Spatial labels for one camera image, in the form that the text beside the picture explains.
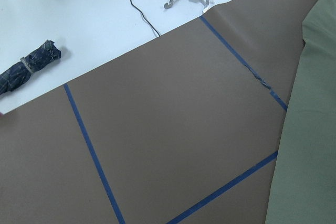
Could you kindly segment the olive green long-sleeve shirt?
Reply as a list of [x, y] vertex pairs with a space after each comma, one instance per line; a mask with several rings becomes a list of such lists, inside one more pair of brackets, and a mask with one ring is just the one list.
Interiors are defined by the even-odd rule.
[[266, 223], [335, 223], [335, 0], [316, 2], [302, 36]]

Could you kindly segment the folded dark blue umbrella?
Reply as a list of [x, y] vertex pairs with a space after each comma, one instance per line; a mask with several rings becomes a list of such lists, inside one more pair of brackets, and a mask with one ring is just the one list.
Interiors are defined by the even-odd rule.
[[13, 92], [25, 84], [35, 72], [60, 58], [61, 51], [53, 41], [46, 40], [40, 47], [1, 73], [1, 95]]

